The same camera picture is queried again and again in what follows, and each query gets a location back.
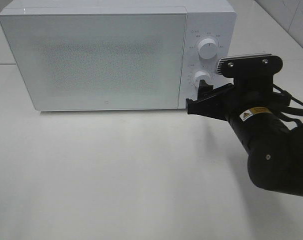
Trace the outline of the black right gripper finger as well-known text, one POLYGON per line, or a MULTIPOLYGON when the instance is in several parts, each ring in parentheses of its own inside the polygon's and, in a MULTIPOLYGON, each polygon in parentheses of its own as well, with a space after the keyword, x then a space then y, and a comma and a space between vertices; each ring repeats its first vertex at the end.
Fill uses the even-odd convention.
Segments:
POLYGON ((223 86, 214 88, 213 85, 209 85, 205 80, 200 80, 198 90, 197 90, 197 100, 203 100, 212 98, 214 96, 219 96, 230 89, 232 89, 234 85, 232 83, 225 84, 223 86))
POLYGON ((230 122, 229 100, 227 94, 208 94, 197 100, 186 99, 187 114, 230 122))

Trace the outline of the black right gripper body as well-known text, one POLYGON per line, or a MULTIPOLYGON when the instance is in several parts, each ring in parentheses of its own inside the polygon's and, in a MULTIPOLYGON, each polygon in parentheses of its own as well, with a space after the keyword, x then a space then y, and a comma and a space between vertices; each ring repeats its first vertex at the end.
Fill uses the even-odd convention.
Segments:
POLYGON ((271 53, 237 55, 221 58, 216 73, 232 78, 232 84, 217 88, 219 103, 215 105, 215 118, 226 121, 226 116, 241 107, 266 107, 281 120, 291 119, 280 110, 288 107, 290 98, 273 91, 274 75, 280 72, 283 60, 271 53))

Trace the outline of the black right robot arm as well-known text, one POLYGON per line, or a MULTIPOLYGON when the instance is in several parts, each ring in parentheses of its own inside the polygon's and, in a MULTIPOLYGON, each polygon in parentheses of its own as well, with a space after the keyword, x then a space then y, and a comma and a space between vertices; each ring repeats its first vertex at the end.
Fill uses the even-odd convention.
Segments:
POLYGON ((190 115, 227 121, 247 152, 247 171, 261 189, 303 197, 303 102, 274 83, 283 67, 270 53, 221 58, 216 73, 232 83, 201 80, 190 115))

